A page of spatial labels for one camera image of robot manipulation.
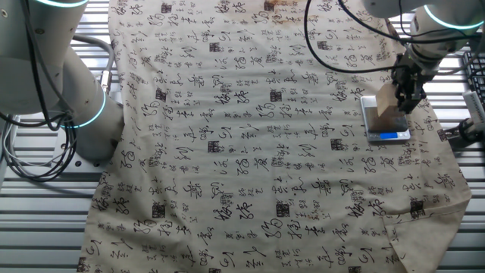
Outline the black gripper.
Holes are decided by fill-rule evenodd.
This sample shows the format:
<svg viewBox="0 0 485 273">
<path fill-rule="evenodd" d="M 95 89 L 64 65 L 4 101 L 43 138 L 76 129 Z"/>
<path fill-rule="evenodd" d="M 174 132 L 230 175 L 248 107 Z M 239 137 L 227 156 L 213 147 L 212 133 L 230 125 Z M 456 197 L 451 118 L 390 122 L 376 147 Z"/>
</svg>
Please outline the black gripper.
<svg viewBox="0 0 485 273">
<path fill-rule="evenodd" d="M 398 101 L 398 109 L 411 114 L 425 98 L 423 85 L 430 81 L 431 77 L 423 75 L 421 67 L 406 52 L 396 56 L 391 78 L 392 84 L 396 87 L 395 97 Z"/>
</svg>

